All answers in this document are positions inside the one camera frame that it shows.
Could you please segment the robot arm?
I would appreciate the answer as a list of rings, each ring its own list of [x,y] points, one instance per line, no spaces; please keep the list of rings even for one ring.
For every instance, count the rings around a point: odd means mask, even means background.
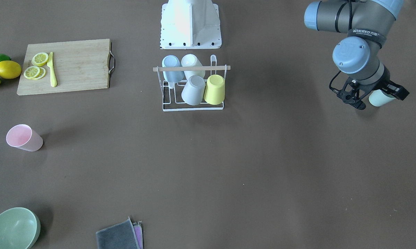
[[[329,85],[344,103],[365,109],[363,98],[373,106],[404,100],[409,91],[390,80],[390,72],[378,52],[398,18],[402,0],[329,0],[308,5],[304,24],[312,30],[346,34],[334,48],[332,58],[339,73],[348,78],[341,89]]]

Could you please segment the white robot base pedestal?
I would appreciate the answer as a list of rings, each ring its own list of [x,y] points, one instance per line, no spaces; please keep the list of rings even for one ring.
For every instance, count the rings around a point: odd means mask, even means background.
[[[219,6],[211,0],[169,0],[162,5],[161,49],[218,49]]]

